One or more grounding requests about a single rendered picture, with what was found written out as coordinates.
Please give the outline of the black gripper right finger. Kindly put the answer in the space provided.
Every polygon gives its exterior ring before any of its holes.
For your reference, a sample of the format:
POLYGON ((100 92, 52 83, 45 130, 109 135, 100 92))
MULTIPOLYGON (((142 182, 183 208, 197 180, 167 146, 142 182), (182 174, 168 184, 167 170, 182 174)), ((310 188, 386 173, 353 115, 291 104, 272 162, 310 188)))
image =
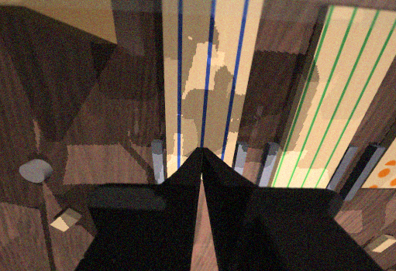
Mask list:
POLYGON ((237 271, 259 214, 330 214, 343 197, 321 187, 259 187, 202 147, 202 180, 219 271, 237 271))

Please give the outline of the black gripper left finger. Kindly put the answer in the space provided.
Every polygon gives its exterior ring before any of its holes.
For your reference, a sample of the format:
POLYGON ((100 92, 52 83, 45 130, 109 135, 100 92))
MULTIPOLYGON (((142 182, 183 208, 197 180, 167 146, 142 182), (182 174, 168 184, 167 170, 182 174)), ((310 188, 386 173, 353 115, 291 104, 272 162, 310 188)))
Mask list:
POLYGON ((90 190, 86 201, 97 231, 103 225, 177 226, 180 259, 188 260, 191 271, 202 160, 197 147, 161 184, 101 184, 90 190))

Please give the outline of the cream strip with blue lines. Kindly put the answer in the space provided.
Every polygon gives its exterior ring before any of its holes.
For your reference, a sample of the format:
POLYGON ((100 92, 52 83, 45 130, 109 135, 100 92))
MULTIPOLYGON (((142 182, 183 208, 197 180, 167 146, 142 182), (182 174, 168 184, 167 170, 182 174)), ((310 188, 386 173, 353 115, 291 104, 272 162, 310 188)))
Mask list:
POLYGON ((167 178, 197 147, 232 167, 259 21, 162 13, 167 178))

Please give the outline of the clear glass box with tan edges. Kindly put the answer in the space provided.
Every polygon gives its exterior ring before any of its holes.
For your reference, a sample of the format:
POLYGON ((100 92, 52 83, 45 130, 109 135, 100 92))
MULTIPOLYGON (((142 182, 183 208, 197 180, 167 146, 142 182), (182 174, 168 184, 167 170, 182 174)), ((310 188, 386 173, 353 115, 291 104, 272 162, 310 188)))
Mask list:
POLYGON ((93 43, 117 44, 112 10, 396 31, 396 0, 0 0, 0 12, 93 43))

